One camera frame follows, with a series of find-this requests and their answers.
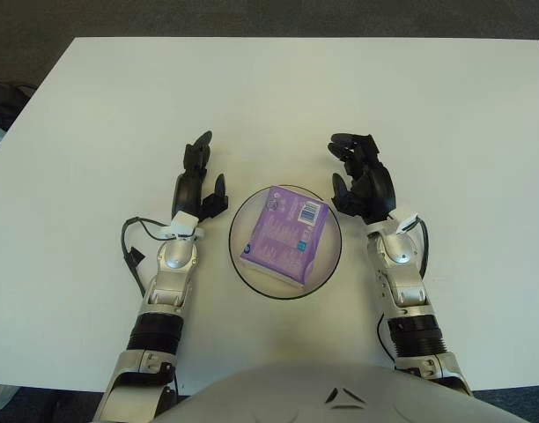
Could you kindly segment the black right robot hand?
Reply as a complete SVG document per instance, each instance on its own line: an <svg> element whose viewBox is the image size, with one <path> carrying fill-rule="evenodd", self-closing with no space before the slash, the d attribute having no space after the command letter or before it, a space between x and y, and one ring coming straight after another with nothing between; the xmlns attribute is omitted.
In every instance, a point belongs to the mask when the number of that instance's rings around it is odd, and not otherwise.
<svg viewBox="0 0 539 423"><path fill-rule="evenodd" d="M396 207L395 189L387 168L379 159L379 149L371 135L336 133L331 136L328 150L343 163L351 178L332 175L336 209L348 216L359 216L367 225L381 222Z"/></svg>

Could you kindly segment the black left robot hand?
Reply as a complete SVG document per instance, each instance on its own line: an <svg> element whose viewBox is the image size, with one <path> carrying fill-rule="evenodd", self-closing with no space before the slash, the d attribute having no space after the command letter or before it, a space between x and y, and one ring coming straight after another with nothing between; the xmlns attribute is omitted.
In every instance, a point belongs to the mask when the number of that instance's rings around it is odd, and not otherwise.
<svg viewBox="0 0 539 423"><path fill-rule="evenodd" d="M177 212L186 212L199 221L212 219L228 208L225 176L220 174L214 185L214 191L202 198L203 182L207 175L210 158L212 132L207 130L193 144L186 144L183 168L175 183L172 203L172 217Z"/></svg>

